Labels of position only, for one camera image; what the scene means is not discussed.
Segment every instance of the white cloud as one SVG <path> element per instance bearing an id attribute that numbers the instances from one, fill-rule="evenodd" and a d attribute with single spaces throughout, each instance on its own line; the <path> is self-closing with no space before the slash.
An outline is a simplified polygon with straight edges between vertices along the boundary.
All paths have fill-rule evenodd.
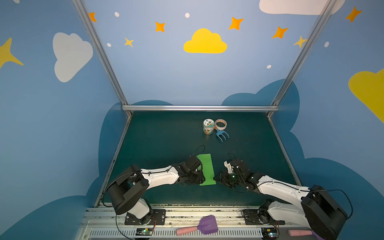
<path id="1" fill-rule="evenodd" d="M 53 51 L 57 58 L 55 74 L 63 83 L 71 80 L 93 56 L 92 45 L 75 33 L 56 33 L 53 37 Z"/>
<path id="2" fill-rule="evenodd" d="M 260 0 L 260 10 L 270 14 L 320 15 L 328 0 Z M 345 0 L 338 0 L 332 14 L 337 12 Z"/>

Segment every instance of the yellow cloud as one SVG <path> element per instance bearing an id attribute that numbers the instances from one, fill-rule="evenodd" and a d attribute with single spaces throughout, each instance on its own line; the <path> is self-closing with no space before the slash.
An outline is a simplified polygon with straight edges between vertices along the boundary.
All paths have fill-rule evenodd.
<path id="1" fill-rule="evenodd" d="M 352 93 L 384 122 L 384 69 L 356 73 L 348 84 Z"/>
<path id="2" fill-rule="evenodd" d="M 225 50 L 227 44 L 221 41 L 220 35 L 206 28 L 197 30 L 192 40 L 184 44 L 184 51 L 188 53 L 223 53 Z"/>

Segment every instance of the roll of tape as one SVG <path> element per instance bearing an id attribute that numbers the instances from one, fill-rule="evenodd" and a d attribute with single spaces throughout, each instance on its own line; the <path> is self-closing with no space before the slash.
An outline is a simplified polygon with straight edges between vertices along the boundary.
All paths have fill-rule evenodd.
<path id="1" fill-rule="evenodd" d="M 207 118 L 203 121 L 203 131 L 205 134 L 210 135 L 214 132 L 215 129 L 215 121 L 210 118 Z"/>
<path id="2" fill-rule="evenodd" d="M 218 122 L 222 122 L 222 123 L 224 124 L 224 126 L 223 126 L 223 127 L 219 127 L 219 126 L 217 125 Z M 226 127 L 227 127 L 227 122 L 226 122 L 224 119 L 217 119 L 217 120 L 215 121 L 215 128 L 216 128 L 216 129 L 218 129 L 218 130 L 224 130 Z"/>

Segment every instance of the yellow star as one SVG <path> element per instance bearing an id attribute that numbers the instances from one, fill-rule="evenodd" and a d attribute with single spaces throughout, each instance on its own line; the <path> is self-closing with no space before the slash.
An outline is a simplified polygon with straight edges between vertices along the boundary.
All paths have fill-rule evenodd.
<path id="1" fill-rule="evenodd" d="M 357 15 L 359 15 L 362 11 L 357 11 L 356 7 L 353 8 L 351 14 L 348 15 L 345 19 L 349 19 L 351 22 L 355 19 Z"/>
<path id="2" fill-rule="evenodd" d="M 124 45 L 130 45 L 131 47 L 133 47 L 133 46 L 132 46 L 132 42 L 133 42 L 134 40 L 129 41 L 127 38 L 125 38 L 125 40 L 127 40 L 127 43 L 124 44 Z"/>
<path id="3" fill-rule="evenodd" d="M 241 23 L 241 21 L 243 21 L 243 20 L 244 20 L 244 19 L 235 19 L 234 17 L 232 17 L 232 24 L 231 24 L 231 26 L 229 27 L 228 30 L 231 30 L 231 29 L 233 29 L 233 28 L 239 30 L 239 28 L 240 28 L 240 23 Z"/>
<path id="4" fill-rule="evenodd" d="M 286 30 L 288 30 L 288 28 L 281 29 L 280 27 L 277 27 L 277 32 L 275 33 L 275 35 L 272 38 L 277 38 L 277 37 L 283 38 L 283 35 L 284 35 Z"/>
<path id="5" fill-rule="evenodd" d="M 0 68 L 6 62 L 14 62 L 20 65 L 23 65 L 17 58 L 11 54 L 11 42 L 12 38 L 9 38 L 3 46 L 0 47 Z"/>
<path id="6" fill-rule="evenodd" d="M 158 23 L 158 22 L 155 22 L 155 23 L 156 23 L 156 31 L 164 32 L 164 25 L 165 25 L 165 23 Z"/>
<path id="7" fill-rule="evenodd" d="M 97 23 L 96 19 L 95 19 L 95 13 L 89 13 L 89 16 L 91 18 L 92 21 L 94 21 L 95 23 Z"/>
<path id="8" fill-rule="evenodd" d="M 295 43 L 294 45 L 299 45 L 300 48 L 301 48 L 301 45 L 302 45 L 306 40 L 307 40 L 307 39 L 303 39 L 303 38 L 300 36 L 300 40 L 299 40 L 297 43 Z"/>

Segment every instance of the pink handle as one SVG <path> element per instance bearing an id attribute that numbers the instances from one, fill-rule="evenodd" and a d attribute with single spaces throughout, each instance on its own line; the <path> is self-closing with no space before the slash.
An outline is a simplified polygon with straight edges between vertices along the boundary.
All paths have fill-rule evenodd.
<path id="1" fill-rule="evenodd" d="M 311 230 L 288 230 L 289 236 L 306 236 L 306 235 L 312 235 Z"/>
<path id="2" fill-rule="evenodd" d="M 186 234 L 186 233 L 189 233 L 189 232 L 193 232 L 193 231 L 196 231 L 197 230 L 197 226 L 194 226 L 194 227 L 183 227 L 183 228 L 179 228 L 176 230 L 176 235 L 179 236 L 179 235 L 183 235 L 183 234 Z"/>

